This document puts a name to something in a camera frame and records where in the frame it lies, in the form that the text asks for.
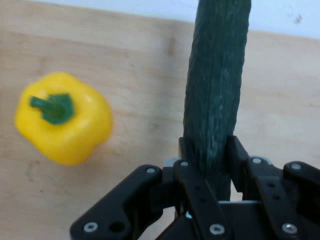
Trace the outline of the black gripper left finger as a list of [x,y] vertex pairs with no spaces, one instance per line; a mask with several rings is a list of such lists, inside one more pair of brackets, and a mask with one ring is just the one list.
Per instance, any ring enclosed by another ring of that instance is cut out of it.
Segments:
[[188,138],[179,139],[179,159],[170,167],[142,165],[70,227],[73,240],[136,240],[174,207],[161,240],[232,240],[234,232],[195,164]]

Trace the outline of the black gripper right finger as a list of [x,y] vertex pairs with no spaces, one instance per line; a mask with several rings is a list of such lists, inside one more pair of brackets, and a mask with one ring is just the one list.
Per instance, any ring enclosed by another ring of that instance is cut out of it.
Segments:
[[236,240],[318,240],[320,171],[291,161],[282,169],[263,157],[249,156],[236,136],[226,144],[229,174],[238,203],[226,204]]

